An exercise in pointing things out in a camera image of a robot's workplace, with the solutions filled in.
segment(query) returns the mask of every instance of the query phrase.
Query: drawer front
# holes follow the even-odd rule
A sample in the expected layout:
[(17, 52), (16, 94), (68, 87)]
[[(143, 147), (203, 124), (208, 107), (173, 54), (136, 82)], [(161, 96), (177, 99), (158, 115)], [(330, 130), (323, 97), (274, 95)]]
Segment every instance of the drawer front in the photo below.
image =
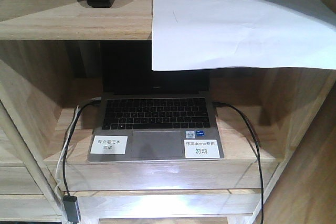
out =
[[(265, 186), (276, 167), (262, 164)], [(260, 188), (256, 163), (68, 165), (66, 177), (72, 191)]]
[(0, 194), (42, 194), (25, 167), (0, 167)]
[(252, 214), (260, 194), (179, 194), (78, 197), (85, 218), (167, 218)]
[(43, 195), (0, 195), (0, 206), (0, 221), (61, 221)]

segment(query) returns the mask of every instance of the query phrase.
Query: white label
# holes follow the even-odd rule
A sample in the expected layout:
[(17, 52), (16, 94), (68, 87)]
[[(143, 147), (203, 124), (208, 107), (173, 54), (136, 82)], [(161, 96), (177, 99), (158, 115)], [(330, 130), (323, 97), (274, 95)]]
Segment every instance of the white label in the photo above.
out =
[(184, 140), (186, 158), (219, 158), (217, 140)]
[(185, 138), (196, 138), (194, 131), (186, 131), (185, 132)]
[(125, 154), (127, 136), (95, 136), (91, 154)]

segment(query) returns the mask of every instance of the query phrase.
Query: silver laptop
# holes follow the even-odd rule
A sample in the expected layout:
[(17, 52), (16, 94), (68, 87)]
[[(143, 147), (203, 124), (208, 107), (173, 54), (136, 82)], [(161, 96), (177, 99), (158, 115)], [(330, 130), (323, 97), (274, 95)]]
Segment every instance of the silver laptop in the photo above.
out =
[(207, 70), (154, 72), (151, 41), (102, 41), (89, 162), (221, 159)]

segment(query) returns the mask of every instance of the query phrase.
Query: white paper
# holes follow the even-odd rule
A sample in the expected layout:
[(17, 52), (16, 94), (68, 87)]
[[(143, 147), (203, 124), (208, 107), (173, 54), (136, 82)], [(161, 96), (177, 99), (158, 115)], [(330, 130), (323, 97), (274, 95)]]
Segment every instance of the white paper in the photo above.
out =
[(320, 0), (154, 0), (154, 71), (336, 69), (336, 15)]
[(217, 140), (184, 140), (186, 158), (219, 158)]
[(127, 136), (95, 136), (91, 154), (125, 154)]

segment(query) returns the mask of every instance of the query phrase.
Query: laptop lid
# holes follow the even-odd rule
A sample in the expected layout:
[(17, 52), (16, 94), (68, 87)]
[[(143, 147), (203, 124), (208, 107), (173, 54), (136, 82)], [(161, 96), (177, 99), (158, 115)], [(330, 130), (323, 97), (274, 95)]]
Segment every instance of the laptop lid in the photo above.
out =
[(209, 90), (208, 70), (152, 71), (151, 40), (101, 41), (100, 51), (104, 92), (176, 94)]

